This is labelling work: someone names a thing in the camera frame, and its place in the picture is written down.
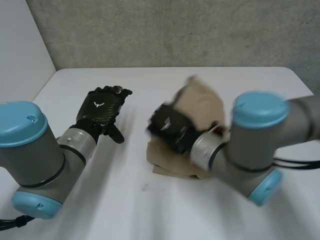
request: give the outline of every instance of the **robotic arm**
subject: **robotic arm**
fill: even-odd
[[[33,218],[51,219],[57,214],[95,152],[100,135],[109,135],[118,144],[124,142],[114,123],[131,94],[120,86],[89,92],[76,124],[58,140],[34,103],[0,104],[0,167],[20,185],[12,206],[31,217],[22,216],[17,227]],[[0,221],[0,230],[7,229],[2,227]]]
[[[247,92],[234,102],[230,140],[223,142],[222,127],[197,131],[190,119],[163,104],[150,119],[148,130],[174,152],[211,171],[241,195],[262,206],[277,191],[282,173],[277,167],[320,168],[319,161],[274,158],[278,148],[320,137],[320,96],[288,101],[268,92]],[[279,165],[275,161],[300,164]]]

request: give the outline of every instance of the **beige cloth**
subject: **beige cloth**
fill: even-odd
[[[208,129],[214,121],[221,124],[225,122],[223,101],[196,76],[186,81],[174,109],[189,117],[197,130]],[[152,136],[148,143],[146,159],[154,165],[152,172],[156,174],[199,179],[212,176],[194,165],[188,154],[174,153],[155,136]]]

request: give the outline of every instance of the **blue end cap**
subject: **blue end cap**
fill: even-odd
[[[38,139],[48,120],[40,108],[29,101],[0,104],[0,148],[12,148]]]
[[[233,122],[241,127],[260,129],[282,122],[289,113],[289,104],[282,97],[262,91],[251,91],[236,98]]]
[[[19,212],[37,219],[52,219],[63,206],[51,198],[24,191],[16,191],[11,204]]]
[[[248,199],[258,206],[263,206],[280,188],[283,175],[278,169],[269,173],[253,190]]]

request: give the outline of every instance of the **white table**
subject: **white table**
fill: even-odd
[[[310,95],[282,67],[173,67],[64,69],[35,99],[55,136],[74,124],[88,91],[121,85],[133,91],[116,125],[125,136],[117,145],[99,140],[58,215],[0,232],[2,240],[317,240],[320,239],[320,170],[283,170],[280,192],[257,207],[217,179],[186,180],[152,173],[146,160],[145,131],[153,111],[172,98],[185,79],[199,75],[225,104],[249,90],[273,91],[286,98]],[[282,148],[280,157],[318,160],[317,142]],[[0,218],[21,214],[10,205],[18,185],[0,170]]]

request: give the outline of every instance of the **black cable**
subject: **black cable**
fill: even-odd
[[[281,165],[278,163],[273,163],[274,166],[280,167],[280,168],[286,168],[286,169],[294,169],[294,170],[314,170],[314,169],[320,169],[320,160],[316,161],[296,161],[296,160],[288,160],[288,159],[282,159],[275,157],[273,160],[284,162],[284,163],[290,163],[290,164],[298,164],[299,166],[289,166],[289,165]]]
[[[33,219],[35,218],[27,215],[19,216],[16,219],[8,219],[8,220],[0,219],[0,231],[12,229],[15,227],[21,228],[25,226],[28,222],[32,221]]]

